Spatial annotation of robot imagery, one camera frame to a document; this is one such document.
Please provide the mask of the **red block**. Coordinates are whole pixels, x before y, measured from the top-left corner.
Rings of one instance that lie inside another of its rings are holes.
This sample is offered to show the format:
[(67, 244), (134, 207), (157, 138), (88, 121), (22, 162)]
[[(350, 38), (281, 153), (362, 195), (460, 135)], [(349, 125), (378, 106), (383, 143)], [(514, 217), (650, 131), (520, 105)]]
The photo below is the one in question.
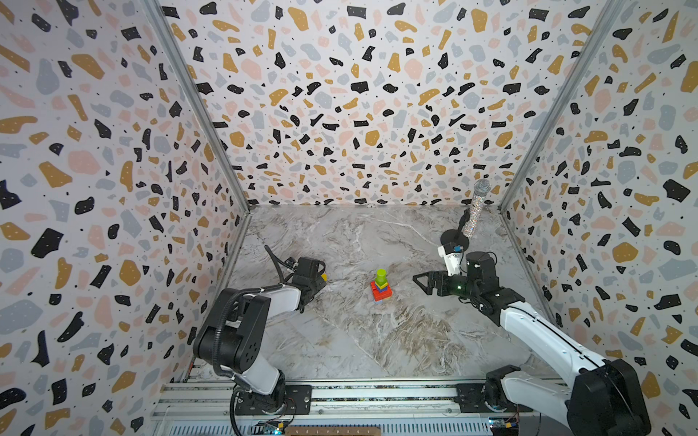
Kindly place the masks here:
[(377, 282), (371, 282), (370, 288), (374, 300), (376, 302), (381, 302), (383, 300), (390, 299), (393, 296), (393, 291), (389, 283), (385, 283), (383, 286), (379, 286)]

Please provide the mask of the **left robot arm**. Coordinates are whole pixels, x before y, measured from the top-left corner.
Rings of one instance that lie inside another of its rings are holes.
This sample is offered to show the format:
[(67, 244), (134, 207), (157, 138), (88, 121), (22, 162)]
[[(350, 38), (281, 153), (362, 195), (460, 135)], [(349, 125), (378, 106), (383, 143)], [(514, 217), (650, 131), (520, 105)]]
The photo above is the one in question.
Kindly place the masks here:
[(283, 374), (261, 354), (267, 321), (287, 312), (303, 312), (326, 287), (325, 262), (299, 258), (286, 263), (273, 259), (280, 283), (267, 287), (220, 292), (193, 342), (194, 357), (210, 364), (216, 375), (245, 390), (272, 396), (283, 389)]

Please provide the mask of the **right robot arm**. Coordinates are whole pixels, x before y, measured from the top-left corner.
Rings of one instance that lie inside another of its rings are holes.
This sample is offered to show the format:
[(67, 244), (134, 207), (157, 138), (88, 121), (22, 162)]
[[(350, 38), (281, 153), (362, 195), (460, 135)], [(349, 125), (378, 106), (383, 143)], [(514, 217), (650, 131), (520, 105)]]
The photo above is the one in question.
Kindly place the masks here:
[(469, 303), (523, 341), (561, 378), (545, 381), (514, 365), (485, 376), (493, 411), (523, 405), (565, 425), (574, 435), (647, 435), (652, 426), (634, 368), (591, 351), (547, 321), (518, 292), (504, 287), (491, 252), (438, 249), (445, 270), (427, 272), (422, 290)]

